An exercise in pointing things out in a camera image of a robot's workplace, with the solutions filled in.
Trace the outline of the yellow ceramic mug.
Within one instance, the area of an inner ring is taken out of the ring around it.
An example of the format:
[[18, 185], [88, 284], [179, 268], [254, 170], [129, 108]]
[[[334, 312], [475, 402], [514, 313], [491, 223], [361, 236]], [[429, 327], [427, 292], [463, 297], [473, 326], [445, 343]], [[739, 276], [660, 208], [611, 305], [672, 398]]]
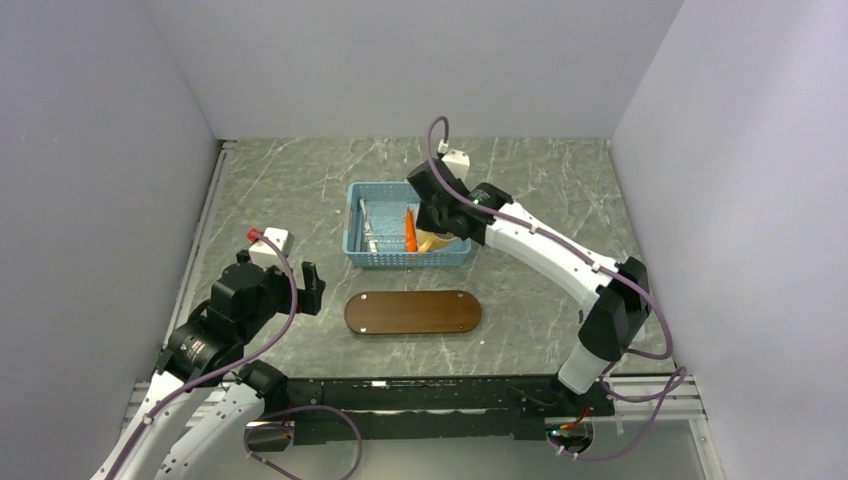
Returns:
[[453, 244], [457, 238], [453, 234], [433, 233], [421, 229], [416, 230], [417, 252], [428, 253], [440, 250]]

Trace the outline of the brown oval wooden tray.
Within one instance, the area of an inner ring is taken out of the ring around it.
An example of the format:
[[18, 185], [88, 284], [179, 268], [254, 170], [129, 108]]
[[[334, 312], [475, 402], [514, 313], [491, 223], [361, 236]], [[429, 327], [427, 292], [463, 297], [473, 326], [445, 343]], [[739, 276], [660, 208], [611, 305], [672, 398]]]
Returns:
[[481, 318], [478, 299], [460, 290], [366, 291], [344, 308], [347, 327], [361, 335], [460, 334]]

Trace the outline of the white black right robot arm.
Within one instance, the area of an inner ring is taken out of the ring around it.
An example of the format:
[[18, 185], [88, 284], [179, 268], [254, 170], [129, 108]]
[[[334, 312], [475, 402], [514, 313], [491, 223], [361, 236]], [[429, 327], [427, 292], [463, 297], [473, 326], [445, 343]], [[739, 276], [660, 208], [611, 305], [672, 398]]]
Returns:
[[550, 230], [494, 185], [467, 189], [439, 159], [420, 164], [407, 181], [420, 199], [419, 229], [502, 251], [581, 305], [585, 318], [577, 343], [550, 391], [557, 411], [578, 413], [589, 402], [589, 389], [621, 359], [651, 313], [645, 266], [633, 257], [618, 262]]

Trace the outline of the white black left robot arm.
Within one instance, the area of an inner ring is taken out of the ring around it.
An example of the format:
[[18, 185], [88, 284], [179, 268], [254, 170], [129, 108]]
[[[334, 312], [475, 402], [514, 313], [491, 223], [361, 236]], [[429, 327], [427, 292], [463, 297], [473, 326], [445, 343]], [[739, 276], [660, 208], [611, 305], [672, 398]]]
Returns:
[[225, 431], [279, 417], [288, 379], [245, 348], [277, 314], [320, 312], [326, 283], [312, 262], [301, 271], [299, 287], [280, 260], [226, 267], [170, 335], [138, 410], [94, 478], [183, 478], [211, 457]]

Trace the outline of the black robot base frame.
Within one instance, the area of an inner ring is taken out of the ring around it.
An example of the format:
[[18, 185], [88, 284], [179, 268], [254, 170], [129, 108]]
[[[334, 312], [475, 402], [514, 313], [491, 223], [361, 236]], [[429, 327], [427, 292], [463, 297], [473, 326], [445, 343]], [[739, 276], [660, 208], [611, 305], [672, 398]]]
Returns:
[[544, 440], [560, 424], [614, 416], [599, 385], [574, 394], [552, 374], [291, 378], [263, 420], [293, 430], [296, 446], [331, 441], [510, 437]]

